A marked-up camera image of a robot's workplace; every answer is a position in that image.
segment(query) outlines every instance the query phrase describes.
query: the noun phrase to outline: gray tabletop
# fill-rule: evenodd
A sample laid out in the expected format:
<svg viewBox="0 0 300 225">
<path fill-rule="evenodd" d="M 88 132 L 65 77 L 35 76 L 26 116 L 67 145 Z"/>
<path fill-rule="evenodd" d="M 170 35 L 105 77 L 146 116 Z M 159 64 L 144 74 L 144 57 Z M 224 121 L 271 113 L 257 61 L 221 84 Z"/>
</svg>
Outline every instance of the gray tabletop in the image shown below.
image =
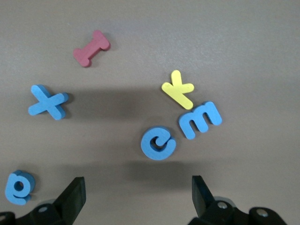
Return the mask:
<svg viewBox="0 0 300 225">
<path fill-rule="evenodd" d="M 84 176 L 75 225 L 185 225 L 202 175 L 242 211 L 299 224 L 299 25 L 298 0 L 2 1 L 0 211 L 22 216 Z M 94 30 L 111 49 L 83 68 L 72 52 Z M 212 101 L 223 119 L 193 140 L 178 125 L 188 111 L 161 90 L 176 69 L 194 105 Z M 64 119 L 28 114 L 34 84 L 69 94 Z M 177 141 L 164 161 L 141 150 L 152 126 Z M 25 206 L 4 195 L 17 169 L 37 181 Z"/>
</svg>

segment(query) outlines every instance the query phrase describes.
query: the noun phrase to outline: blue letter m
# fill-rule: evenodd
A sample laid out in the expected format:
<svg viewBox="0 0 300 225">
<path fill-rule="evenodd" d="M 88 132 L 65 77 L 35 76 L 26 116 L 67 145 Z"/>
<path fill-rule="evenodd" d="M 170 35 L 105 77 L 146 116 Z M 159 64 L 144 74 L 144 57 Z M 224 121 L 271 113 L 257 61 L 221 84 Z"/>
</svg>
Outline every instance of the blue letter m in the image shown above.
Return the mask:
<svg viewBox="0 0 300 225">
<path fill-rule="evenodd" d="M 202 133 L 208 131 L 208 125 L 203 117 L 206 114 L 210 122 L 214 125 L 220 125 L 222 123 L 222 118 L 213 102 L 206 102 L 203 105 L 196 107 L 192 112 L 183 114 L 179 118 L 179 125 L 182 132 L 187 139 L 191 140 L 196 137 L 190 122 L 193 121 Z"/>
</svg>

